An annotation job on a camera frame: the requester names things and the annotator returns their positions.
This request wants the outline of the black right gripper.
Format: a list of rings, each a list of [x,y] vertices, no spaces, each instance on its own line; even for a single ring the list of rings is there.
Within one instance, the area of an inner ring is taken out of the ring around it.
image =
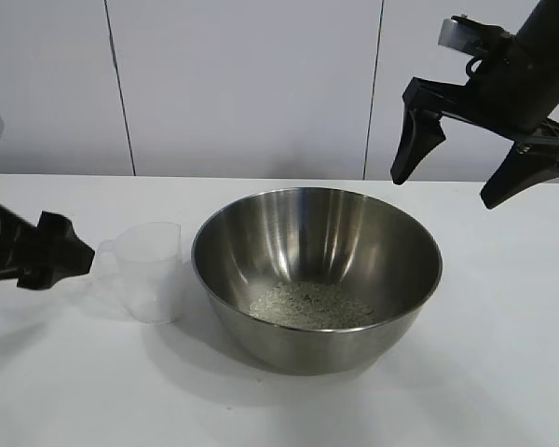
[[[559,178],[559,61],[539,57],[509,33],[449,34],[440,45],[471,56],[463,85],[413,78],[402,98],[402,136],[390,168],[405,183],[446,140],[446,116],[515,142],[480,197],[493,209],[524,190]]]

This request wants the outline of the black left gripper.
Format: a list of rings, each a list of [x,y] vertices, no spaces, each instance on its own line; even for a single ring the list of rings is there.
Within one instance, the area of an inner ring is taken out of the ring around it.
[[[86,275],[94,257],[63,215],[43,211],[33,226],[0,204],[0,276],[18,276],[19,288],[47,290]]]

